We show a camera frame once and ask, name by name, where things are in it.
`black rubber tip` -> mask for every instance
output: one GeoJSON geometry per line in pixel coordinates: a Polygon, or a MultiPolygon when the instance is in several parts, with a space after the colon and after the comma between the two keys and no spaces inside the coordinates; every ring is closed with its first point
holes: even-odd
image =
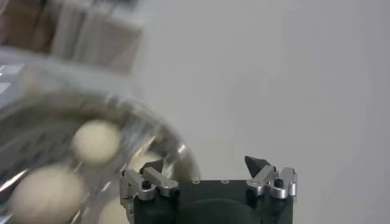
{"type": "Polygon", "coordinates": [[[265,159],[258,159],[250,156],[245,156],[245,163],[251,177],[255,177],[265,165],[270,165],[265,159]]]}

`screw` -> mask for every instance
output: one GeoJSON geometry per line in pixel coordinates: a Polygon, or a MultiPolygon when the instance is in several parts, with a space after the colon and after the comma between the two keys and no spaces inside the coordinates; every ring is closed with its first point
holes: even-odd
{"type": "Polygon", "coordinates": [[[283,187],[284,184],[285,184],[285,182],[282,179],[280,179],[280,178],[276,178],[274,180],[274,186],[275,187],[283,187]]]}
{"type": "Polygon", "coordinates": [[[151,187],[152,187],[151,182],[149,182],[149,181],[147,181],[147,180],[145,180],[145,181],[142,182],[142,189],[149,189],[149,188],[151,188],[151,187]]]}
{"type": "Polygon", "coordinates": [[[179,198],[180,197],[180,190],[178,188],[175,188],[171,191],[171,197],[172,198],[179,198]]]}

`white wall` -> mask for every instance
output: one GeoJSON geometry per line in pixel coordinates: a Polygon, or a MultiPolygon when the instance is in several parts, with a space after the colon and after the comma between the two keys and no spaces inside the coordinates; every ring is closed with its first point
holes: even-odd
{"type": "Polygon", "coordinates": [[[266,158],[299,173],[297,223],[387,223],[389,9],[167,0],[133,71],[204,179],[248,178],[244,155],[266,158]]]}

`dough ball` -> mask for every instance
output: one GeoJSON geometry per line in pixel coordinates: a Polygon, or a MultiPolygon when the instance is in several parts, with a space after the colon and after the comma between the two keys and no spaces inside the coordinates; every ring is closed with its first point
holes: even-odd
{"type": "Polygon", "coordinates": [[[129,165],[127,166],[127,169],[134,170],[136,172],[139,172],[140,169],[145,165],[145,163],[154,162],[156,160],[160,160],[161,157],[155,153],[145,153],[142,155],[135,155],[133,156],[132,160],[130,160],[129,165]]]}
{"type": "Polygon", "coordinates": [[[19,224],[66,224],[84,193],[83,179],[72,170],[46,166],[22,179],[10,198],[10,210],[19,224]]]}
{"type": "Polygon", "coordinates": [[[103,207],[97,224],[129,224],[126,209],[121,206],[119,197],[110,200],[103,207]]]}
{"type": "Polygon", "coordinates": [[[107,121],[88,121],[73,136],[72,149],[77,157],[91,166],[109,162],[119,149],[116,125],[107,121]]]}

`blurry background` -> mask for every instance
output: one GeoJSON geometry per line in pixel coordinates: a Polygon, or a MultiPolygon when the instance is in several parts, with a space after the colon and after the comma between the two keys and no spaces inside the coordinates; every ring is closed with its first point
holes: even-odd
{"type": "Polygon", "coordinates": [[[87,13],[61,23],[85,26],[76,39],[53,35],[49,49],[133,77],[194,150],[203,179],[245,179],[244,155],[266,158],[299,173],[297,223],[386,223],[389,1],[154,3],[146,26],[126,17],[130,6],[99,3],[94,12],[113,26],[90,25],[100,14],[87,13]]]}

